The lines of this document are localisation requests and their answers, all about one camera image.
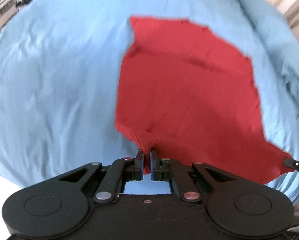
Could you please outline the light blue bed sheet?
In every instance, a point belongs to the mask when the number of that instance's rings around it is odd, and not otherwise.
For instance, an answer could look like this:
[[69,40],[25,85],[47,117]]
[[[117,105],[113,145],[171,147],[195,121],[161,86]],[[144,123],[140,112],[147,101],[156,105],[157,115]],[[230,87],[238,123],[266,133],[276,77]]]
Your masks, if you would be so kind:
[[[130,18],[188,20],[251,61],[267,142],[299,159],[299,105],[239,0],[34,0],[0,33],[0,175],[27,187],[138,146],[115,126]],[[266,183],[299,201],[299,173]]]

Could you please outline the red knit sweater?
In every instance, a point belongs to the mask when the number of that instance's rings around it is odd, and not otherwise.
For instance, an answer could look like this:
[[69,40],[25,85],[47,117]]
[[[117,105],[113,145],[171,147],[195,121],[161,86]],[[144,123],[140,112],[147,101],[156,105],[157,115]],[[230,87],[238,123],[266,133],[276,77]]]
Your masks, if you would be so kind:
[[289,173],[290,154],[267,142],[251,61],[188,20],[130,18],[116,129],[145,155],[201,161],[266,184]]

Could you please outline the blue crumpled duvet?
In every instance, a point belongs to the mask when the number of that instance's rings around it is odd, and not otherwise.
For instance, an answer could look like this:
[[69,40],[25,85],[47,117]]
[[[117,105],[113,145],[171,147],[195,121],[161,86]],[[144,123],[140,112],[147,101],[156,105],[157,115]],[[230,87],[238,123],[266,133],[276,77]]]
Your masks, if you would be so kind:
[[286,18],[265,0],[239,0],[284,87],[299,105],[299,42]]

